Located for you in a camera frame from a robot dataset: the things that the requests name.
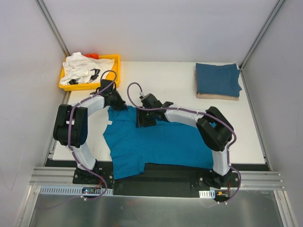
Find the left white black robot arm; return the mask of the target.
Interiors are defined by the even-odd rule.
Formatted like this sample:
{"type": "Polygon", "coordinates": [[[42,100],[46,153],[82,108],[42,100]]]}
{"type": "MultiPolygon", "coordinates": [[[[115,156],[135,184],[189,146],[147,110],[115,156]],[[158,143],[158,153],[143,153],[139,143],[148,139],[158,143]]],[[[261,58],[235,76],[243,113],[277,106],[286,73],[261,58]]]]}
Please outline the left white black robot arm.
{"type": "Polygon", "coordinates": [[[90,184],[99,181],[100,172],[95,169],[97,161],[87,145],[88,117],[107,106],[114,111],[128,109],[116,89],[116,83],[103,79],[101,87],[87,98],[74,105],[61,104],[55,120],[53,138],[70,150],[77,167],[85,170],[83,177],[90,184]]]}

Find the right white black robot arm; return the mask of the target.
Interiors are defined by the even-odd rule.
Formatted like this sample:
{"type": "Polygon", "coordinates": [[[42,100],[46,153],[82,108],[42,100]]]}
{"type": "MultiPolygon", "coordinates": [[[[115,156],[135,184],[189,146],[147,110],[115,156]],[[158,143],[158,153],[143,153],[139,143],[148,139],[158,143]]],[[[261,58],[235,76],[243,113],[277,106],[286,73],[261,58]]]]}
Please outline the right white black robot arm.
{"type": "Polygon", "coordinates": [[[219,189],[230,181],[232,169],[228,150],[234,129],[224,115],[214,106],[205,111],[192,111],[175,105],[161,103],[153,94],[140,93],[142,107],[136,108],[136,127],[155,126],[157,121],[176,122],[198,129],[203,142],[213,156],[212,173],[203,178],[204,184],[219,189]]]}

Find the teal blue t-shirt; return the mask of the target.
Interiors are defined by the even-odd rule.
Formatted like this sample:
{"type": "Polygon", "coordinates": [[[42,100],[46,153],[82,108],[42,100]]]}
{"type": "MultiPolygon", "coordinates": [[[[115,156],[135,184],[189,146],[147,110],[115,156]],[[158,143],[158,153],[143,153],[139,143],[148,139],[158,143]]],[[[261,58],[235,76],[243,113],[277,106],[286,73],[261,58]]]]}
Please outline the teal blue t-shirt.
{"type": "Polygon", "coordinates": [[[146,163],[211,169],[213,156],[199,131],[175,122],[157,122],[137,128],[136,108],[116,112],[109,108],[103,136],[109,147],[114,179],[144,172],[146,163]]]}

